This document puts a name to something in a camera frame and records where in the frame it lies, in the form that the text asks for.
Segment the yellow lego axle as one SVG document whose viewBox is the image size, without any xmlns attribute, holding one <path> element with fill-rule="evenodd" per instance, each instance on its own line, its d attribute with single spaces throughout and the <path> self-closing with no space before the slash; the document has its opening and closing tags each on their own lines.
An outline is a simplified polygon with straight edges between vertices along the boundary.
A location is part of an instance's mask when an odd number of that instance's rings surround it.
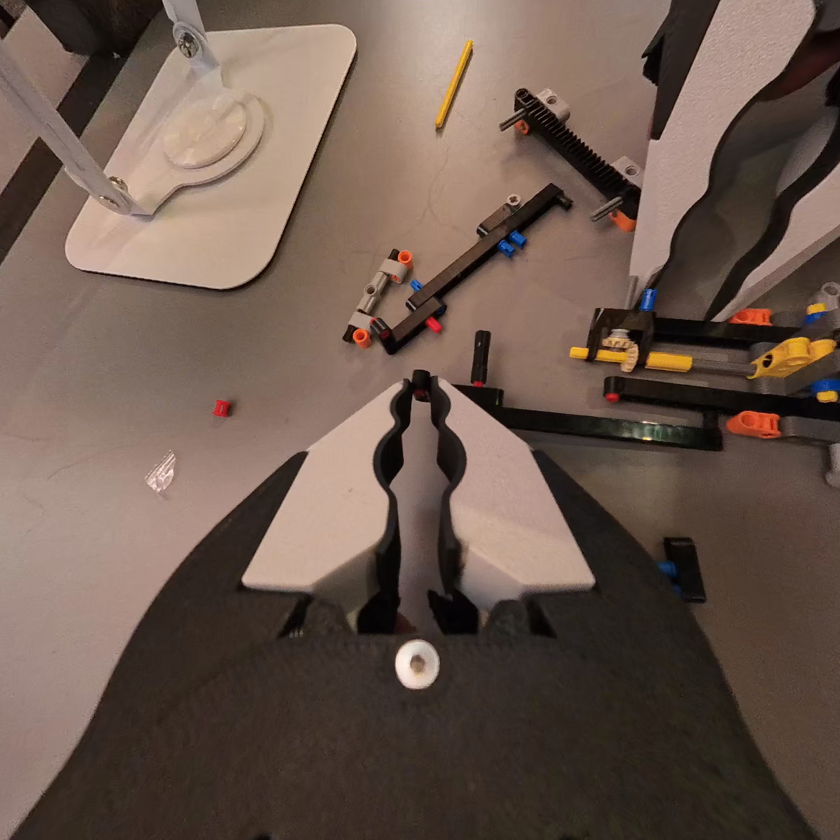
<svg viewBox="0 0 840 840">
<path fill-rule="evenodd" d="M 468 39 L 458 57 L 458 62 L 455 66 L 452 77 L 449 80 L 448 86 L 443 96 L 443 100 L 437 110 L 434 121 L 434 131 L 441 133 L 444 130 L 445 124 L 448 120 L 448 115 L 453 107 L 459 87 L 462 83 L 466 69 L 471 61 L 474 53 L 475 42 L 473 39 Z"/>
</svg>

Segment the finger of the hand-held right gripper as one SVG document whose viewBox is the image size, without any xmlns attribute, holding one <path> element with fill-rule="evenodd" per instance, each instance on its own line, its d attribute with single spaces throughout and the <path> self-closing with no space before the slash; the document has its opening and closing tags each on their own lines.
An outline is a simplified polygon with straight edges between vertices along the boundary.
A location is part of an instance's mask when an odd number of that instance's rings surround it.
<svg viewBox="0 0 840 840">
<path fill-rule="evenodd" d="M 837 141 L 801 141 L 785 163 L 770 219 L 709 306 L 723 322 L 768 293 L 838 237 Z"/>
<path fill-rule="evenodd" d="M 718 186 L 726 145 L 747 123 L 741 145 L 790 141 L 785 163 L 801 141 L 838 142 L 838 2 L 708 2 L 686 82 L 660 139 L 649 139 L 630 305 L 672 264 L 691 215 Z"/>
</svg>

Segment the clear plastic scrap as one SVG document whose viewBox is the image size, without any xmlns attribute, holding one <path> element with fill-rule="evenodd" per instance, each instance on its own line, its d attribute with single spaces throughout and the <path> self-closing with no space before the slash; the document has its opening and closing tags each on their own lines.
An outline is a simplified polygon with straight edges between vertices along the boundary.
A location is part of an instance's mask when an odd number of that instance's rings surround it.
<svg viewBox="0 0 840 840">
<path fill-rule="evenodd" d="M 175 477 L 176 455 L 169 449 L 154 467 L 145 475 L 143 481 L 153 493 L 161 497 L 169 489 Z"/>
</svg>

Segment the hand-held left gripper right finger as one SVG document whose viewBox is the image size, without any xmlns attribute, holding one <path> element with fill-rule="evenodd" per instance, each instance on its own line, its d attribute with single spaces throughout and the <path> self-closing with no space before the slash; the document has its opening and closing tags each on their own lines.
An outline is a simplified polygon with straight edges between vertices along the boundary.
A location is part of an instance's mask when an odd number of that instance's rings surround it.
<svg viewBox="0 0 840 840">
<path fill-rule="evenodd" d="M 439 625 L 480 625 L 502 602 L 588 592 L 595 576 L 547 478 L 548 459 L 443 378 L 429 386 L 440 501 Z"/>
</svg>

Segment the large black yellow lego assembly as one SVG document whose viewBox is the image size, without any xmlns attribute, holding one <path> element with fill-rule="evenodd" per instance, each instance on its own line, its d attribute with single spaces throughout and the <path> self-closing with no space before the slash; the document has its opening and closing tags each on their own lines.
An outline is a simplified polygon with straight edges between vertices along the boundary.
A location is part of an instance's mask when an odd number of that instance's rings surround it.
<svg viewBox="0 0 840 840">
<path fill-rule="evenodd" d="M 825 447 L 826 483 L 839 485 L 839 292 L 826 283 L 805 308 L 736 311 L 727 320 L 666 318 L 656 290 L 634 309 L 595 310 L 583 346 L 570 358 L 610 364 L 610 404 L 691 411 L 699 427 L 653 425 L 645 443 L 717 452 L 722 433 Z"/>
</svg>

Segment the black rack lego assembly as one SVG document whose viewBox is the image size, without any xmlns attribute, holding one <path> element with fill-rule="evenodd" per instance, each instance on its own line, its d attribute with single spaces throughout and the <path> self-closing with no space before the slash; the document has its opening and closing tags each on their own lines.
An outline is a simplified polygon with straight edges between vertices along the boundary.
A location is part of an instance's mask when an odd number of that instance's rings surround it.
<svg viewBox="0 0 840 840">
<path fill-rule="evenodd" d="M 534 93 L 521 87 L 515 91 L 512 114 L 500 121 L 499 131 L 515 129 L 522 136 L 540 139 L 602 196 L 602 206 L 591 214 L 591 221 L 608 218 L 622 231 L 634 232 L 644 169 L 627 157 L 608 162 L 569 127 L 570 115 L 570 106 L 553 89 Z"/>
</svg>

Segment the black lego piece blue pins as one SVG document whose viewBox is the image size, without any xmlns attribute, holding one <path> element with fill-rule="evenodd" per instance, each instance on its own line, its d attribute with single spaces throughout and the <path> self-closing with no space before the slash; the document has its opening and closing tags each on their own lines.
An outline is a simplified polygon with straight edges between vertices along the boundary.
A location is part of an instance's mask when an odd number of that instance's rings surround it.
<svg viewBox="0 0 840 840">
<path fill-rule="evenodd" d="M 657 562 L 661 574 L 683 602 L 706 604 L 707 594 L 700 569 L 697 546 L 689 537 L 667 537 L 663 540 L 665 558 Z"/>
</svg>

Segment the dark chair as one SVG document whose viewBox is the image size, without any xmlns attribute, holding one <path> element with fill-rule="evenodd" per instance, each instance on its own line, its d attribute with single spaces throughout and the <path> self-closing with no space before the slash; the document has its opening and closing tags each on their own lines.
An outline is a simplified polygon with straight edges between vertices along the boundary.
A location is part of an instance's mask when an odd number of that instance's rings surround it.
<svg viewBox="0 0 840 840">
<path fill-rule="evenodd" d="M 124 56 L 136 45 L 162 1 L 29 1 L 61 46 L 80 56 Z"/>
</svg>

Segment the black grey orange lego assembly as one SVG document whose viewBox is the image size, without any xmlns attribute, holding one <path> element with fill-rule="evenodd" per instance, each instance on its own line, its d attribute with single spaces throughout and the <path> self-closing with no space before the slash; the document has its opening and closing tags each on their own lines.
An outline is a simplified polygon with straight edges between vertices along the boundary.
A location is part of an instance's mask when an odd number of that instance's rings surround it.
<svg viewBox="0 0 840 840">
<path fill-rule="evenodd" d="M 573 206 L 571 197 L 554 183 L 547 184 L 528 201 L 522 201 L 518 194 L 509 195 L 504 204 L 478 225 L 477 241 L 425 284 L 413 277 L 412 255 L 394 248 L 365 285 L 342 341 L 364 349 L 378 343 L 384 352 L 394 355 L 424 331 L 440 334 L 443 330 L 440 320 L 447 309 L 445 298 L 449 292 L 495 255 L 511 258 L 524 249 L 528 243 L 524 231 L 550 210 L 559 207 L 568 212 Z M 399 323 L 390 325 L 378 315 L 377 309 L 385 289 L 405 279 L 411 280 L 412 289 L 405 301 L 407 314 Z"/>
</svg>

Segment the long black lego beam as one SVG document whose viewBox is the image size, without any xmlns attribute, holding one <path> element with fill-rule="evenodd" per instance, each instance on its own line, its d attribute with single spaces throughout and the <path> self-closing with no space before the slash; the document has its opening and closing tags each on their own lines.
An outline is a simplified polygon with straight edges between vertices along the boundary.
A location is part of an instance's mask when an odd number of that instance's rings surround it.
<svg viewBox="0 0 840 840">
<path fill-rule="evenodd" d="M 711 414 L 700 426 L 634 421 L 624 418 L 552 413 L 504 406 L 504 391 L 484 385 L 456 385 L 513 432 L 593 438 L 623 444 L 645 444 L 717 453 L 723 450 L 718 416 Z"/>
</svg>

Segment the white stand with base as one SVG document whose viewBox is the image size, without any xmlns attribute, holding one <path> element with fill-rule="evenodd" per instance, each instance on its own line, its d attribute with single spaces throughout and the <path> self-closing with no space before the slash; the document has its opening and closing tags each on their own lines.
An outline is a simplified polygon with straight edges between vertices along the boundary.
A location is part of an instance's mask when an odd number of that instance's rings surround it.
<svg viewBox="0 0 840 840">
<path fill-rule="evenodd" d="M 340 24 L 206 31 L 163 2 L 175 46 L 102 167 L 2 46 L 2 93 L 88 199 L 79 269 L 225 291 L 276 253 L 357 52 Z"/>
</svg>

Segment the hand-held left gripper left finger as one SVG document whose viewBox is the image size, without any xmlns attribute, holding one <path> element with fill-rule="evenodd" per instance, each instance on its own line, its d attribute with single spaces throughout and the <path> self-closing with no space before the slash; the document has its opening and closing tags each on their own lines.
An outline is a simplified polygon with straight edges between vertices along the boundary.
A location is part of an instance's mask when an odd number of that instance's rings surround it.
<svg viewBox="0 0 840 840">
<path fill-rule="evenodd" d="M 402 546 L 391 484 L 412 403 L 401 380 L 301 453 L 245 588 L 310 595 L 355 616 L 360 632 L 394 631 Z"/>
</svg>

